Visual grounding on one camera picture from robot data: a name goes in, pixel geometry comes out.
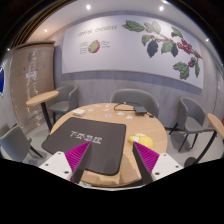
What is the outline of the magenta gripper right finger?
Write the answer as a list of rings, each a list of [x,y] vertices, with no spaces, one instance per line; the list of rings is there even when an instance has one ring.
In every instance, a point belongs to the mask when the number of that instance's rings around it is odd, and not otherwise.
[[[143,184],[149,184],[182,169],[169,154],[158,154],[140,143],[133,143],[133,154]]]

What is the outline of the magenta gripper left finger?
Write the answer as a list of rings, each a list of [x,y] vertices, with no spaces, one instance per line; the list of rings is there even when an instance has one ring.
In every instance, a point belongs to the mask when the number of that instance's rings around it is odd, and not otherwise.
[[[90,142],[79,145],[68,152],[56,152],[40,168],[56,176],[78,184],[90,158]]]

